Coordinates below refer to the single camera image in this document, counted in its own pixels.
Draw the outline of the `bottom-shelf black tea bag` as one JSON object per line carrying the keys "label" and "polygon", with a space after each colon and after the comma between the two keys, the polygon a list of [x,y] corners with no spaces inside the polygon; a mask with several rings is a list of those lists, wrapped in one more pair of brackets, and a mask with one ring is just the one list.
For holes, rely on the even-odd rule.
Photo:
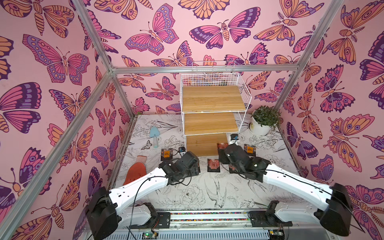
{"label": "bottom-shelf black tea bag", "polygon": [[220,170],[220,161],[218,159],[208,159],[208,172],[219,173]]}
{"label": "bottom-shelf black tea bag", "polygon": [[224,150],[225,148],[227,148],[229,146],[228,143],[217,143],[217,149],[218,150]]}

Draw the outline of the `orange jasmine tea bag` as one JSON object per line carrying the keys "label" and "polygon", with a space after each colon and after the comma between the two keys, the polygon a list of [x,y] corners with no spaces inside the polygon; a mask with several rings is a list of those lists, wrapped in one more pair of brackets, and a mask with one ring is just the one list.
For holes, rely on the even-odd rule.
{"label": "orange jasmine tea bag", "polygon": [[248,156],[255,157],[256,156],[256,146],[244,144],[244,151]]}
{"label": "orange jasmine tea bag", "polygon": [[161,161],[172,160],[173,159],[173,149],[161,149]]}

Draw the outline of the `middle-shelf black tea bag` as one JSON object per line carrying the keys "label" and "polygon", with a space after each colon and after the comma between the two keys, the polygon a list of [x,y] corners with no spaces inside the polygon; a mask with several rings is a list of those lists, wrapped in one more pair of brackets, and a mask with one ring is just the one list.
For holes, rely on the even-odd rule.
{"label": "middle-shelf black tea bag", "polygon": [[232,165],[229,166],[229,172],[230,174],[238,174],[239,172],[236,170],[235,167],[233,167]]}

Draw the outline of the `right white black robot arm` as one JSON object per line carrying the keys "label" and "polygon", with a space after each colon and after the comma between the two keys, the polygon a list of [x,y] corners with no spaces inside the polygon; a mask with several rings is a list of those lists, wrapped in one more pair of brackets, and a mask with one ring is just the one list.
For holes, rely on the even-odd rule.
{"label": "right white black robot arm", "polygon": [[224,153],[241,176],[277,186],[309,203],[308,207],[287,207],[281,202],[271,202],[273,216],[281,222],[320,224],[335,235],[349,236],[353,208],[345,186],[338,183],[329,186],[310,181],[266,159],[251,157],[236,144],[228,145]]}

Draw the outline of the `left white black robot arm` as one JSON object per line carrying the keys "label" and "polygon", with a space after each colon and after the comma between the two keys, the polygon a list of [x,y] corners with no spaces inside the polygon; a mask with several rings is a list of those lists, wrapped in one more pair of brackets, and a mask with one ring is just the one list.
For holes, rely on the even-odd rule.
{"label": "left white black robot arm", "polygon": [[93,194],[84,212],[95,240],[103,240],[118,228],[152,228],[158,221],[154,207],[135,202],[169,185],[183,184],[185,179],[199,175],[199,158],[186,152],[181,158],[160,163],[158,168],[119,188],[100,188]]}

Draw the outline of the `bottom wooden shelf board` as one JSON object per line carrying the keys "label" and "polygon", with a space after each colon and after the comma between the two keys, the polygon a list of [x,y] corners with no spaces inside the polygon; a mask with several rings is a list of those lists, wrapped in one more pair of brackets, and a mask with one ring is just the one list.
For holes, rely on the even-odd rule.
{"label": "bottom wooden shelf board", "polygon": [[226,143],[226,134],[186,136],[187,151],[198,157],[218,155],[217,144]]}

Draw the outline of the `wooden shelf board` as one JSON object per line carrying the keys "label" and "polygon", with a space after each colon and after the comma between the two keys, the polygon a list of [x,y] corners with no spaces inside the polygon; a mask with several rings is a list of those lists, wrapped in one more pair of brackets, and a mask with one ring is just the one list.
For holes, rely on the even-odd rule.
{"label": "wooden shelf board", "polygon": [[244,112],[250,101],[237,86],[183,87],[181,94],[184,113]]}
{"label": "wooden shelf board", "polygon": [[218,155],[217,144],[226,143],[226,134],[186,136],[187,151],[198,157]]}
{"label": "wooden shelf board", "polygon": [[237,133],[239,127],[233,113],[185,114],[185,135]]}

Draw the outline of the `middle wooden shelf board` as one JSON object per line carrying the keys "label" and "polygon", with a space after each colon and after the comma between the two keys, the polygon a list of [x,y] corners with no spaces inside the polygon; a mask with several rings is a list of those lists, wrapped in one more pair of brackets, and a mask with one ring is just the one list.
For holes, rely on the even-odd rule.
{"label": "middle wooden shelf board", "polygon": [[185,114],[185,135],[237,133],[239,127],[233,113]]}

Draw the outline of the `top wooden shelf board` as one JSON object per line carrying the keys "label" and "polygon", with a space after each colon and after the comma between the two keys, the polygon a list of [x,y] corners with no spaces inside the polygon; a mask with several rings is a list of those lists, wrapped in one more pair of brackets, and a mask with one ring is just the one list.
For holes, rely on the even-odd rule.
{"label": "top wooden shelf board", "polygon": [[244,112],[250,101],[237,86],[183,87],[181,94],[184,113]]}

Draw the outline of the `green potted plant white pot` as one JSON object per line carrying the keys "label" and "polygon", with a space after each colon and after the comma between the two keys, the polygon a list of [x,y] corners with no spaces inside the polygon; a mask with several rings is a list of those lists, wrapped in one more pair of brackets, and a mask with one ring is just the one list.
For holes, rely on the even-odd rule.
{"label": "green potted plant white pot", "polygon": [[266,136],[275,130],[281,123],[281,113],[268,106],[260,106],[251,116],[249,129],[257,136]]}

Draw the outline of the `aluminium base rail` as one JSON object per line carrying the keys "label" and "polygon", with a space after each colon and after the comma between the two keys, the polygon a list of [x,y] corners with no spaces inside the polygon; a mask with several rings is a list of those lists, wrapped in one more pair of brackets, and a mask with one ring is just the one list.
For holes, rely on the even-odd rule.
{"label": "aluminium base rail", "polygon": [[149,222],[116,230],[96,239],[105,240],[338,240],[311,223],[267,223],[262,210],[160,211]]}

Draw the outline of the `aluminium frame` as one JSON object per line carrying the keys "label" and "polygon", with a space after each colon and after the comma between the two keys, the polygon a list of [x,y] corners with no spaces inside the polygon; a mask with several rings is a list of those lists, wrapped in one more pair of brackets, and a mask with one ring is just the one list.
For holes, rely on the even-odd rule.
{"label": "aluminium frame", "polygon": [[1,93],[7,91],[19,93],[20,89],[16,87],[19,83],[27,82],[34,85],[36,89],[32,92],[32,97],[37,101],[33,103],[30,109],[19,109],[19,113],[27,120],[32,119],[32,114],[39,116],[37,122],[29,126],[22,127],[21,130],[14,130],[10,122],[1,118],[1,171],[5,170],[7,164],[14,163],[23,153],[25,146],[37,147],[43,151],[45,161],[40,170],[34,175],[27,188],[16,197],[15,203],[1,210],[1,239],[9,240],[16,228],[20,225],[28,210],[32,207],[36,198],[49,177],[55,172],[61,156],[68,148],[69,144],[76,137],[77,133],[84,125],[91,110],[97,104],[99,96],[109,83],[116,86],[121,103],[127,110],[130,110],[128,99],[124,94],[122,86],[117,79],[117,74],[132,73],[211,73],[211,72],[235,72],[246,71],[254,72],[259,70],[289,70],[299,72],[307,55],[301,57],[299,63],[295,65],[262,65],[248,67],[227,67],[227,66],[194,66],[194,67],[136,67],[136,68],[115,68],[107,56],[99,35],[89,17],[88,11],[82,1],[74,1],[75,8],[65,8],[65,20],[80,18],[82,23],[79,25],[81,30],[87,30],[100,60],[105,69],[99,83],[94,81],[92,75],[82,74],[81,86],[90,84],[92,87],[91,95],[86,100],[84,106],[76,114],[74,120],[65,129],[59,142],[55,146],[43,143],[42,134],[45,131],[48,122],[56,114],[52,108],[46,105],[44,92],[52,85],[47,74],[40,71],[39,66],[33,58],[29,58],[22,50],[21,36],[23,33],[29,33],[31,28],[24,24],[21,18],[9,15],[5,10],[1,11]]}

